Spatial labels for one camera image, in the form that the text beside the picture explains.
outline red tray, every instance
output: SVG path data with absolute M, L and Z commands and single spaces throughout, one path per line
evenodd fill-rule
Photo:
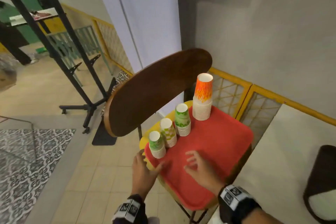
M 214 106 L 208 120 L 196 120 L 192 107 L 189 108 L 189 115 L 191 133 L 188 136 L 178 136 L 176 145 L 168 148 L 166 155 L 161 159 L 152 156 L 148 144 L 145 154 L 154 167 L 161 161 L 166 162 L 167 166 L 161 172 L 162 178 L 176 193 L 182 205 L 195 211 L 205 209 L 214 194 L 198 185 L 185 172 L 183 167 L 189 158 L 185 152 L 197 150 L 224 180 L 248 149 L 253 140 L 253 133 L 249 127 Z

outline white pillar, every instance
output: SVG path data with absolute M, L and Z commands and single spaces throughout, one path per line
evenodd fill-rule
M 134 72 L 181 50 L 177 0 L 103 0 Z M 162 109 L 168 114 L 183 93 Z

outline wooden chair backrest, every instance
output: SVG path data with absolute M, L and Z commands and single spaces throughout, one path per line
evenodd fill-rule
M 161 107 L 196 82 L 212 65 L 210 53 L 195 48 L 176 52 L 142 69 L 121 84 L 105 106 L 111 136 L 132 132 Z

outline hand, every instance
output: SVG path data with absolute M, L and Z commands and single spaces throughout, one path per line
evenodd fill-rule
M 221 188 L 225 186 L 225 183 L 220 180 L 212 166 L 197 151 L 187 151 L 185 154 L 192 155 L 192 157 L 187 159 L 189 163 L 184 167 L 185 171 L 199 185 L 218 195 Z
M 133 179 L 132 179 L 132 193 L 139 194 L 143 201 L 151 190 L 155 183 L 155 179 L 163 168 L 163 162 L 161 162 L 154 170 L 149 171 L 144 161 L 145 156 L 142 154 L 144 150 L 140 150 L 133 159 Z

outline green chair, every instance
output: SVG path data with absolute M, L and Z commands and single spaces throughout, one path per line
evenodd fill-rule
M 85 26 L 82 28 L 75 29 L 75 33 L 81 42 L 86 54 L 88 57 L 96 55 L 93 57 L 90 61 L 92 64 L 100 57 L 102 56 L 105 65 L 108 68 L 108 71 L 111 75 L 112 69 L 110 68 L 106 57 L 102 51 L 102 48 L 100 47 L 100 44 L 98 42 L 98 39 L 95 35 L 95 32 L 92 28 L 92 26 Z M 47 35 L 48 40 L 51 42 L 53 47 L 58 51 L 58 54 L 62 58 L 65 65 L 70 69 L 71 73 L 73 74 L 76 81 L 79 83 L 80 86 L 83 86 L 78 77 L 75 74 L 75 70 L 79 71 L 78 67 L 82 62 L 79 62 L 78 64 L 75 63 L 75 60 L 81 59 L 77 48 L 75 47 L 74 43 L 69 37 L 69 34 L 67 31 L 65 32 L 59 32 L 54 34 L 48 34 Z

